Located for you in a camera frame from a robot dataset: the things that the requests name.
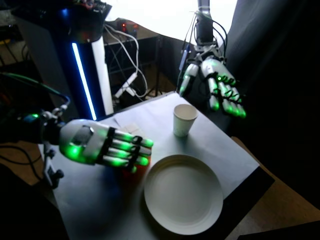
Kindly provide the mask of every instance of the white led strip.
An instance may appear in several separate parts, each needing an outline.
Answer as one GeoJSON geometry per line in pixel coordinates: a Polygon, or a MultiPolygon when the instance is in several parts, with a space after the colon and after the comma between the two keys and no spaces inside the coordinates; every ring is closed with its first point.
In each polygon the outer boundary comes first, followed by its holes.
{"type": "Polygon", "coordinates": [[[78,69],[79,69],[79,72],[80,72],[80,77],[81,77],[81,80],[82,80],[82,85],[83,85],[83,88],[84,88],[86,99],[88,100],[88,104],[89,104],[89,108],[90,108],[90,111],[91,111],[92,119],[93,120],[97,120],[95,109],[94,109],[94,105],[92,103],[90,92],[89,92],[89,88],[88,88],[88,85],[87,85],[85,72],[84,72],[84,69],[82,67],[82,63],[81,63],[81,59],[80,59],[80,55],[79,55],[77,44],[76,43],[72,43],[72,48],[73,48],[76,64],[78,65],[78,69]]]}

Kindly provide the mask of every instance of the paper cup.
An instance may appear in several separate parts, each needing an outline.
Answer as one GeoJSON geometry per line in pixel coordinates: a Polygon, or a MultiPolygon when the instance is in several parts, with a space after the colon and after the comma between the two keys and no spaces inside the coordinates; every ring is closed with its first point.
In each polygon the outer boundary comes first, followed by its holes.
{"type": "Polygon", "coordinates": [[[198,111],[194,106],[180,104],[173,111],[173,133],[177,137],[185,137],[198,117],[198,111]]]}

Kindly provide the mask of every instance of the white cable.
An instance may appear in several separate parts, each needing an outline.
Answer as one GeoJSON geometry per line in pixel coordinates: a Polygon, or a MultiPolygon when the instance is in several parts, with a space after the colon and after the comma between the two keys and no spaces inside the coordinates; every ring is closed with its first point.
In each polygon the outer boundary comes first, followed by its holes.
{"type": "Polygon", "coordinates": [[[137,39],[134,37],[134,36],[131,36],[127,33],[124,33],[122,31],[117,31],[115,30],[113,27],[109,26],[109,25],[105,25],[104,26],[105,30],[110,34],[110,36],[115,39],[117,42],[119,42],[119,44],[121,45],[121,47],[123,48],[125,54],[128,56],[130,62],[132,63],[132,65],[135,67],[135,73],[137,74],[138,72],[142,75],[142,78],[143,78],[143,81],[144,81],[144,85],[145,85],[145,93],[143,95],[138,95],[137,93],[135,93],[135,95],[138,97],[138,98],[143,98],[145,95],[147,95],[148,93],[148,83],[147,83],[147,80],[146,80],[146,77],[145,75],[143,74],[143,72],[139,69],[139,43],[137,41],[137,39]],[[136,54],[135,54],[135,60],[136,60],[136,64],[134,63],[134,61],[132,60],[130,54],[128,53],[125,45],[122,43],[121,40],[119,40],[117,37],[115,37],[110,31],[108,28],[110,28],[113,32],[115,33],[118,33],[118,34],[122,34],[124,36],[127,36],[128,38],[131,38],[134,40],[135,44],[136,44],[136,54]]]}

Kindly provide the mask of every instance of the robotic hand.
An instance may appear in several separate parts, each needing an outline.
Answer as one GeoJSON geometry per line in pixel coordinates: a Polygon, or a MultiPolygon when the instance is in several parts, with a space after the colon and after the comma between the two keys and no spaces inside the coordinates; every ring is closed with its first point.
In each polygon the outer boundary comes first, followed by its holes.
{"type": "Polygon", "coordinates": [[[153,141],[92,120],[72,120],[60,130],[59,150],[83,164],[102,164],[136,172],[147,166],[153,141]]]}
{"type": "MultiPolygon", "coordinates": [[[[198,0],[198,8],[199,10],[195,13],[197,16],[197,46],[194,47],[197,54],[184,72],[179,94],[181,97],[186,96],[192,90],[194,80],[199,75],[203,82],[207,82],[208,104],[212,111],[217,111],[222,105],[224,113],[245,118],[247,114],[242,106],[242,98],[235,87],[237,82],[226,68],[225,55],[219,55],[218,44],[214,41],[214,21],[210,15],[209,1],[203,5],[203,2],[198,0]]],[[[184,65],[185,59],[186,56],[184,55],[180,66],[184,65]]]]}

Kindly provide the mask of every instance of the wooden floor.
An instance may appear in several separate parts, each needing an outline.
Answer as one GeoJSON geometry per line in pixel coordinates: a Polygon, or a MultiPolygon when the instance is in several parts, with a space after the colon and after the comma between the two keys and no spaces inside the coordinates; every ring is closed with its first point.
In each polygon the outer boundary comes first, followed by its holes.
{"type": "MultiPolygon", "coordinates": [[[[238,138],[233,137],[232,139],[250,153],[238,138]]],[[[36,159],[40,155],[36,144],[19,142],[14,145],[24,148],[32,159],[36,159]]],[[[27,162],[23,154],[13,149],[0,149],[0,155],[14,161],[27,162]]],[[[16,165],[2,159],[0,159],[0,164],[8,166],[17,176],[30,185],[38,182],[28,165],[16,165]]],[[[43,162],[41,160],[35,164],[40,176],[42,176],[42,167],[43,162]]],[[[239,235],[259,233],[320,220],[320,210],[313,207],[264,166],[261,167],[275,179],[275,182],[230,233],[226,238],[227,240],[236,240],[239,235]]],[[[55,204],[55,200],[52,198],[54,198],[53,195],[50,195],[48,199],[55,204]]]]}

